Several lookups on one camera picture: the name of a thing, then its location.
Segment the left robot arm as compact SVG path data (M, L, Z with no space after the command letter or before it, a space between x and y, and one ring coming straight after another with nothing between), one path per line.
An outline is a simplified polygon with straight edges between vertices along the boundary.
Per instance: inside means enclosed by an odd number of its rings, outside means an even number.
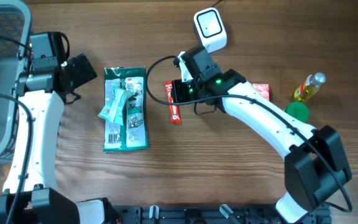
M96 78L85 55L70 57L61 32L30 37L32 58L18 77L19 126L12 166L0 195L0 223L102 223L100 199L72 202L57 190L55 155L59 122L75 88Z

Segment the yellow oil bottle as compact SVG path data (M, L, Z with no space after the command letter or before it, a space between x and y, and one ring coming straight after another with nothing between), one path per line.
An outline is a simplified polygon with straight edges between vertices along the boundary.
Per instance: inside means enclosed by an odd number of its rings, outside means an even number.
M309 75L295 90L293 101L306 103L321 88L325 81L326 75L321 72Z

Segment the red tissue pack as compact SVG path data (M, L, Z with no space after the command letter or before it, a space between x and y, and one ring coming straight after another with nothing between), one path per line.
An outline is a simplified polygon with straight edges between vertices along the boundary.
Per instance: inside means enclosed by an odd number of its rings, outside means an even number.
M266 100L270 100L269 84L253 83L252 86Z

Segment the light green plastic sachet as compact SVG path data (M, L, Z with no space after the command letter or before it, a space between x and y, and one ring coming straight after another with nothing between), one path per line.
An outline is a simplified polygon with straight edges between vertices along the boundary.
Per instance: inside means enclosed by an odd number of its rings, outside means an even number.
M124 106L127 100L134 94L132 91L121 88L116 83L105 84L105 105L98 116L110 123L124 125Z

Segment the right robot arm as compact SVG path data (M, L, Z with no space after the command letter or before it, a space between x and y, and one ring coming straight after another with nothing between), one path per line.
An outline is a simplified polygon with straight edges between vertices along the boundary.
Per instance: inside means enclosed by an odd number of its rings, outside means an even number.
M173 64L181 71L174 103L214 106L248 125L282 157L287 192L275 209L285 222L300 222L335 192L344 191L352 174L340 135L332 127L316 129L290 116L240 73L222 72L202 45L174 57Z

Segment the red Nescafe coffee stick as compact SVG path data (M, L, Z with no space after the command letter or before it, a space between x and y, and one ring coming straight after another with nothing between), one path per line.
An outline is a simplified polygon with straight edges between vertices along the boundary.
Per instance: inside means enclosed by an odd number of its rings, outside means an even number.
M166 81L165 82L165 88L167 92L167 99L169 103L173 103L173 85L172 81ZM180 110L179 106L176 105L170 105L170 117L171 117L171 123L172 124L181 124L181 116L180 116Z

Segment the green lid jar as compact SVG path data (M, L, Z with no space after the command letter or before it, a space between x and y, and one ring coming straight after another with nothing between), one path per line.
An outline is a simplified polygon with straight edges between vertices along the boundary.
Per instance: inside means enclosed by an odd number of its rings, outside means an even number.
M284 112L290 116L296 118L299 121L306 122L310 117L310 111L308 107L302 102L293 102L290 103L285 109Z

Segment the green 3M gloves package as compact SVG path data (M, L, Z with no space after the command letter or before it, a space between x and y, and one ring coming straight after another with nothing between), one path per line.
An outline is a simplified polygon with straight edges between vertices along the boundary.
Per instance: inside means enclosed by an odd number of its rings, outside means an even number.
M105 84L116 83L121 88L134 94L124 106L124 125L105 120L104 152L130 152L148 148L147 128L145 121L145 68L116 67L104 69Z

